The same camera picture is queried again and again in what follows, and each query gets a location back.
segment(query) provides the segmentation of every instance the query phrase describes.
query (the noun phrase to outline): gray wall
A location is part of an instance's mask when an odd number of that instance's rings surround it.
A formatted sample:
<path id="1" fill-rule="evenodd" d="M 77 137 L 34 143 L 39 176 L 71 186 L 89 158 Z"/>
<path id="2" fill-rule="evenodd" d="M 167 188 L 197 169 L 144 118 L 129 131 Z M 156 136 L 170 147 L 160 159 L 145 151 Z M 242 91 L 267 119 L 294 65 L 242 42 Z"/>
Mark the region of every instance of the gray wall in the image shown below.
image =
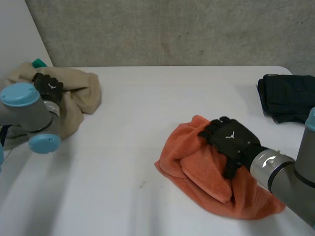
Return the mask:
<path id="1" fill-rule="evenodd" d="M 315 0 L 26 0 L 55 66 L 280 65 L 315 75 Z"/>

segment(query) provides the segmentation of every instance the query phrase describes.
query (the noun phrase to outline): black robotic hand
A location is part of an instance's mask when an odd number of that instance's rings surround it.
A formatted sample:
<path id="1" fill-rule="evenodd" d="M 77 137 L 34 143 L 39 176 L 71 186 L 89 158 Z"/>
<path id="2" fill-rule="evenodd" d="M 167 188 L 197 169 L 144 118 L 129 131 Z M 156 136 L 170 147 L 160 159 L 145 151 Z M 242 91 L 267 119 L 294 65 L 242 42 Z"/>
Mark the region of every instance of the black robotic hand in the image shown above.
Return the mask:
<path id="1" fill-rule="evenodd" d="M 32 82 L 43 100 L 52 101 L 59 106 L 63 98 L 63 83 L 41 73 L 36 73 Z"/>
<path id="2" fill-rule="evenodd" d="M 242 155 L 249 146 L 261 146 L 259 139 L 234 119 L 221 117 L 205 126 L 198 136 L 214 145 L 219 153 L 227 157 L 224 178 L 232 179 L 243 165 Z"/>

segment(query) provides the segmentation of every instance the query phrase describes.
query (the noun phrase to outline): light blue joint cap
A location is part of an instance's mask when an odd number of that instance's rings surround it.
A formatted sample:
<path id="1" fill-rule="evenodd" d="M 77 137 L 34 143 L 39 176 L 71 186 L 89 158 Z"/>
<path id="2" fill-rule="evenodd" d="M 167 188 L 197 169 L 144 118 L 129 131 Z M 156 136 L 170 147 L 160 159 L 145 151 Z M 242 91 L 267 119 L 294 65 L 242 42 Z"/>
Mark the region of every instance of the light blue joint cap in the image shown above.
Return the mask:
<path id="1" fill-rule="evenodd" d="M 1 102 L 9 107 L 26 107 L 37 102 L 39 98 L 39 92 L 29 83 L 9 85 L 0 93 Z"/>
<path id="2" fill-rule="evenodd" d="M 55 134 L 37 134 L 29 140 L 29 147 L 33 152 L 47 154 L 59 148 L 61 139 Z"/>
<path id="3" fill-rule="evenodd" d="M 310 130 L 315 131 L 315 107 L 311 109 L 311 112 L 309 114 L 309 117 L 305 121 L 306 127 L 308 127 Z"/>

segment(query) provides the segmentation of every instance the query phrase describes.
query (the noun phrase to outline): folded black garment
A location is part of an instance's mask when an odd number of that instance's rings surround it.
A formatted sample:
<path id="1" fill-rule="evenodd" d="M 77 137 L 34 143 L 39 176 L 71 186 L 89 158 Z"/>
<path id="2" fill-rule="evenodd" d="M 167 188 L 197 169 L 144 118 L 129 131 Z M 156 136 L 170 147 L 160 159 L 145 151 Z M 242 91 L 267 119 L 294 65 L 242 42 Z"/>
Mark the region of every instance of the folded black garment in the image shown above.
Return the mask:
<path id="1" fill-rule="evenodd" d="M 315 77 L 310 75 L 265 75 L 257 89 L 264 112 L 278 123 L 305 123 L 315 107 Z"/>

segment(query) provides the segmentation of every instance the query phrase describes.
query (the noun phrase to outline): table surface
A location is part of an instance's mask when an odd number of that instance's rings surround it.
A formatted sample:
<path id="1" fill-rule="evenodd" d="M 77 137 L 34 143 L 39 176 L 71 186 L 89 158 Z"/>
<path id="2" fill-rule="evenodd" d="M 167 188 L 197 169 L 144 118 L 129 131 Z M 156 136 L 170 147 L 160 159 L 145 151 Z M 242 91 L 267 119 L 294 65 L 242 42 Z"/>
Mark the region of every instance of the table surface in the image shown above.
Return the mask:
<path id="1" fill-rule="evenodd" d="M 15 148 L 0 177 L 3 236 L 315 235 L 292 211 L 259 221 L 206 212 L 154 167 L 194 115 L 229 116 L 264 146 L 296 157 L 304 127 L 263 115 L 256 90 L 278 66 L 90 67 L 102 105 L 54 154 Z"/>

